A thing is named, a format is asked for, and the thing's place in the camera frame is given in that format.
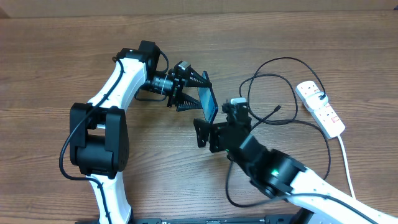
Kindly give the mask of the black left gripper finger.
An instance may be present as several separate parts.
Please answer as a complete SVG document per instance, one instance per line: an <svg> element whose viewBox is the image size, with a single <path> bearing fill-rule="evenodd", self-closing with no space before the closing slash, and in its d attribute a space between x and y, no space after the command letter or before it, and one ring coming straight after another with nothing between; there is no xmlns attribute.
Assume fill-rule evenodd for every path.
<svg viewBox="0 0 398 224"><path fill-rule="evenodd" d="M208 74L206 71L203 71L200 75L194 69L189 68L187 71L187 77L185 81L186 87L198 87L198 88L210 88L212 87L212 83L208 78Z"/></svg>
<svg viewBox="0 0 398 224"><path fill-rule="evenodd" d="M196 100L186 93L180 93L178 95L176 107L177 112L202 109L200 101Z"/></svg>

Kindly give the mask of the Samsung Galaxy smartphone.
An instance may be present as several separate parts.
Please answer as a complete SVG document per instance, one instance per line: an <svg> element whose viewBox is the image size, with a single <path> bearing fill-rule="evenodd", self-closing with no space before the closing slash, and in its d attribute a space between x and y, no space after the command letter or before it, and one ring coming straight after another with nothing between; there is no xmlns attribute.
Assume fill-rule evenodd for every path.
<svg viewBox="0 0 398 224"><path fill-rule="evenodd" d="M212 124L218 112L218 104L212 87L199 87L198 96L206 122Z"/></svg>

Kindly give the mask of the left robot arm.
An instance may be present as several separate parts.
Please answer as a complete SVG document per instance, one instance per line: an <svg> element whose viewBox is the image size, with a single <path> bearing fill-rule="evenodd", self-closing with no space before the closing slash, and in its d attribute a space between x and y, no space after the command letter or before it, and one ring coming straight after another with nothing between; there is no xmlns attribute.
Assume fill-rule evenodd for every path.
<svg viewBox="0 0 398 224"><path fill-rule="evenodd" d="M121 49L113 57L114 71L102 89L87 103L74 103L70 109L70 134L59 168L72 178L63 167L68 152L81 172L76 180L88 181L93 188L99 208L96 223L134 223L123 170L130 150L126 111L139 91L162 95L167 106L178 112L202 110L208 123L218 112L208 73L196 72L186 61L158 70L159 59L165 56L155 42L145 40L138 49Z"/></svg>

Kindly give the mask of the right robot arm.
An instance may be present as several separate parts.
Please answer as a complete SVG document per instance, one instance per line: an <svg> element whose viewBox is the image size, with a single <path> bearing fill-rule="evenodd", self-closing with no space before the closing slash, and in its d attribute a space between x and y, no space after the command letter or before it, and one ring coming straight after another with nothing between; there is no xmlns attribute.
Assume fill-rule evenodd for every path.
<svg viewBox="0 0 398 224"><path fill-rule="evenodd" d="M266 203L288 201L302 208L297 223L397 223L397 218L373 209L336 189L313 170L277 149L268 149L251 134L247 103L226 103L224 123L195 119L198 146L225 151L267 196Z"/></svg>

